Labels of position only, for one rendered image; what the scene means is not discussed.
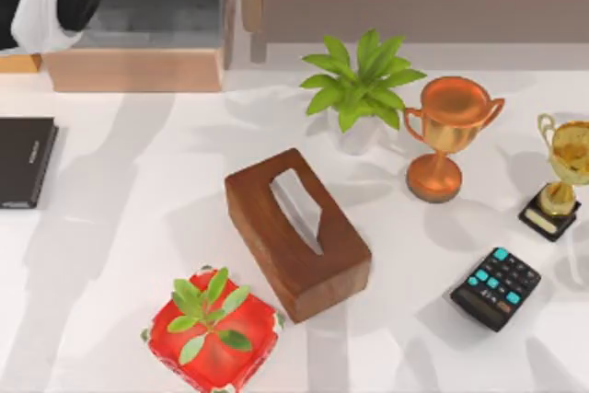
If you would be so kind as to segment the brown wooden tissue box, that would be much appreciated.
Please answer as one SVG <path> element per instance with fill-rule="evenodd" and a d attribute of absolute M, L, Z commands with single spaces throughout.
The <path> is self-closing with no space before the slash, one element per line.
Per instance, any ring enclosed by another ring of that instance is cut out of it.
<path fill-rule="evenodd" d="M 295 231 L 271 192 L 293 170 L 321 208 L 316 254 Z M 372 253 L 302 154 L 290 148 L 225 178 L 229 216 L 294 323 L 363 291 Z"/>

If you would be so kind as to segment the green plant in white pot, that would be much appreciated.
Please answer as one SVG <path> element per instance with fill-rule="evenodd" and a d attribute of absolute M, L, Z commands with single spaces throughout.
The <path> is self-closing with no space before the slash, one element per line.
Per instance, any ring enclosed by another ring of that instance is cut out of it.
<path fill-rule="evenodd" d="M 324 53 L 311 53 L 302 61 L 321 69 L 300 84 L 315 94 L 306 115 L 328 115 L 328 126 L 338 148 L 348 155 L 362 155 L 375 143 L 384 127 L 398 130 L 405 102 L 396 92 L 426 77 L 398 55 L 402 36 L 380 39 L 376 29 L 366 31 L 351 55 L 338 38 L 327 35 Z"/>

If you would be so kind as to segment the copper trophy cup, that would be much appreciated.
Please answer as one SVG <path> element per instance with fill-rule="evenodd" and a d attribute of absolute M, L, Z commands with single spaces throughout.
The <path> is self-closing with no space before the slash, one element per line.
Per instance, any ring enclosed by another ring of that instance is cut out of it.
<path fill-rule="evenodd" d="M 463 76 L 441 76 L 421 92 L 421 106 L 406 108 L 406 130 L 432 148 L 407 168 L 410 191 L 425 202 L 443 203 L 459 193 L 463 176 L 450 156 L 466 149 L 502 112 L 504 98 L 492 98 L 477 82 Z"/>

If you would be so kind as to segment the plant in red square pot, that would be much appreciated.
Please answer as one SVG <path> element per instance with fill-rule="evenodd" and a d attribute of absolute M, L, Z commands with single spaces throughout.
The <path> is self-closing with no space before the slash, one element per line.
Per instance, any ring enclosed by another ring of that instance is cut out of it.
<path fill-rule="evenodd" d="M 242 393 L 284 322 L 282 312 L 235 284 L 226 267 L 203 266 L 173 282 L 170 300 L 141 338 L 198 393 Z"/>

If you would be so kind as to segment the pale wooden drawer front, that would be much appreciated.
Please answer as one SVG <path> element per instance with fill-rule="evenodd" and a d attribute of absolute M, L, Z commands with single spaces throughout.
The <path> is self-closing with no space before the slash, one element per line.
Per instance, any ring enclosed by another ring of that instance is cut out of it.
<path fill-rule="evenodd" d="M 78 49 L 0 55 L 0 74 L 46 67 L 56 92 L 218 92 L 227 68 L 215 49 Z"/>

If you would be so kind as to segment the grey drawer inside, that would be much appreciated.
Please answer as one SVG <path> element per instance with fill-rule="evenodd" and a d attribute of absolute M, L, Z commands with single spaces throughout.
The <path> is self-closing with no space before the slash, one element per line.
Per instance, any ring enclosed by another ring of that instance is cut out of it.
<path fill-rule="evenodd" d="M 212 49 L 224 42 L 225 0 L 102 0 L 78 49 Z"/>

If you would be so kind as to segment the black calculator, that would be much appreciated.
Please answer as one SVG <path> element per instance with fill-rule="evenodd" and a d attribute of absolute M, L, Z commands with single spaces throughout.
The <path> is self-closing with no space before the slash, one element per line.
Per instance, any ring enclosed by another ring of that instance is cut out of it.
<path fill-rule="evenodd" d="M 480 324 L 499 332 L 535 291 L 542 277 L 505 248 L 494 248 L 451 293 Z"/>

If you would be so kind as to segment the gold trophy on black base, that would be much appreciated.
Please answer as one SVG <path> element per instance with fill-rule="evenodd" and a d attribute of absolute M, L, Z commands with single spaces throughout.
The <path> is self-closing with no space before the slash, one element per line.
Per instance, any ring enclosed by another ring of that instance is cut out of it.
<path fill-rule="evenodd" d="M 557 179 L 545 184 L 518 218 L 555 242 L 574 223 L 581 207 L 574 189 L 589 185 L 589 121 L 558 125 L 553 116 L 543 113 L 537 117 L 537 128 Z"/>

